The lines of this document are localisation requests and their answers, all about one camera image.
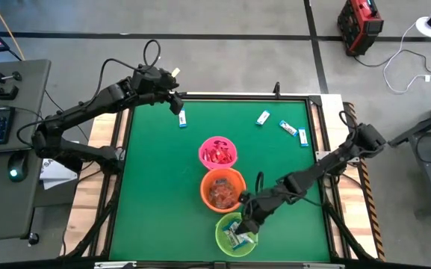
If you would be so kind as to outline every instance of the orange bowl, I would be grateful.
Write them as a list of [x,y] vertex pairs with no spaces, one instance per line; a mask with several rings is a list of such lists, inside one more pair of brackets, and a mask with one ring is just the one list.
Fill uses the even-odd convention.
[[233,205],[231,208],[227,209],[220,209],[208,201],[209,193],[210,193],[210,187],[217,179],[227,179],[235,188],[235,193],[238,196],[240,196],[240,193],[242,191],[246,190],[246,184],[243,176],[235,169],[232,168],[215,168],[208,173],[205,174],[205,176],[202,179],[202,183],[200,183],[200,196],[202,198],[202,201],[213,211],[217,213],[229,213],[232,211],[237,210],[237,208],[240,206],[240,203],[237,202],[235,205]]

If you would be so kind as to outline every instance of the teleoperation leader arm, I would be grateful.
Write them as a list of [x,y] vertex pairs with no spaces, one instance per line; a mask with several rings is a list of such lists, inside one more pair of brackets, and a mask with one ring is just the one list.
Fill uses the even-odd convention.
[[73,143],[62,138],[64,131],[100,114],[156,102],[169,102],[170,110],[177,115],[184,103],[177,92],[170,91],[178,86],[168,71],[140,64],[132,77],[106,87],[90,101],[79,102],[73,108],[45,118],[32,136],[34,150],[38,157],[52,158],[76,173],[81,171],[83,162],[95,161],[104,174],[116,174],[121,171],[122,162],[113,147],[94,148]]
[[[284,202],[289,205],[294,204],[306,195],[307,190],[316,181],[323,180],[326,174],[341,175],[349,160],[355,157],[372,158],[382,151],[385,143],[385,139],[372,125],[366,126],[361,123],[352,130],[347,140],[335,151],[310,168],[284,175],[276,180],[277,184],[273,188],[260,190],[257,194],[243,192],[238,199],[244,204],[242,222],[235,233],[258,233],[265,219]],[[372,259],[356,242],[332,204],[325,197],[322,198],[322,207],[328,211],[359,259]]]

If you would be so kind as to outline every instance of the green table surface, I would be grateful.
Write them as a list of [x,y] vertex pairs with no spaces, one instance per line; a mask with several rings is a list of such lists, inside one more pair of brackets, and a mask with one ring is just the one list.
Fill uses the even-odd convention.
[[[263,110],[263,126],[255,121]],[[326,230],[321,208],[306,201],[283,205],[261,227],[258,246],[247,256],[232,258],[215,241],[222,217],[207,208],[199,186],[207,169],[198,148],[209,137],[224,136],[237,147],[234,169],[254,191],[264,172],[264,186],[280,176],[314,163],[313,149],[300,146],[279,126],[285,120],[308,128],[304,102],[186,101],[187,127],[168,105],[137,108],[125,163],[110,260],[327,262]],[[307,198],[320,202],[315,184]]]

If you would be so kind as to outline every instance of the green bowl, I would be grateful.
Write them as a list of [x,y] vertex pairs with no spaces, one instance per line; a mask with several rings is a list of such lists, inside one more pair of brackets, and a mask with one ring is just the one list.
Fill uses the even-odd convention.
[[232,220],[242,220],[242,214],[239,212],[228,213],[223,216],[215,226],[215,240],[217,241],[218,247],[228,256],[231,257],[243,257],[248,253],[252,252],[255,246],[258,244],[258,234],[254,235],[249,232],[248,236],[255,242],[254,244],[248,243],[242,247],[237,248],[236,250],[232,249],[232,245],[230,244],[230,240],[227,238],[227,235],[223,232],[222,228],[229,225]]

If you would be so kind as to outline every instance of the gray floor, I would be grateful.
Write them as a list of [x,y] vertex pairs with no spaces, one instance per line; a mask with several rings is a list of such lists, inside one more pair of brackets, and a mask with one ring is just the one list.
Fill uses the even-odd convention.
[[[343,3],[311,0],[318,35],[338,35],[335,20]],[[399,37],[419,16],[431,13],[430,0],[376,3],[385,19],[382,36]],[[302,0],[61,0],[58,5],[50,0],[20,0],[0,1],[0,8],[14,31],[308,34]],[[408,36],[419,34],[413,29]],[[18,41],[27,59],[52,61],[47,89],[63,108],[92,95],[104,59],[113,57],[137,64],[142,60],[146,42],[30,38]],[[182,70],[178,77],[181,90],[270,92],[275,81],[280,81],[285,93],[320,92],[309,41],[161,40],[161,45],[158,66]],[[425,54],[431,68],[431,43],[406,43],[405,47]],[[375,43],[362,60],[379,63],[398,48],[398,43]],[[396,95],[385,85],[381,68],[363,67],[346,57],[342,44],[321,42],[320,52],[329,92],[340,93],[345,101],[354,103],[359,120],[374,124],[387,140],[428,115],[431,82],[416,81],[408,93]],[[0,61],[12,60],[11,55],[0,54]],[[388,78],[396,89],[402,90],[412,76],[424,73],[420,58],[401,55],[390,66]],[[127,75],[127,69],[110,65],[103,85]],[[54,110],[54,105],[45,99],[43,113]],[[82,127],[89,133],[89,123]],[[77,130],[66,137],[84,140]],[[431,219],[420,221],[413,215],[415,209],[428,203],[428,192],[408,145],[386,149],[369,160],[368,165],[387,259],[431,265]],[[31,249],[20,241],[0,241],[0,262],[51,258],[59,253],[67,211],[50,208],[38,218],[38,223],[51,223],[38,226],[47,241]]]

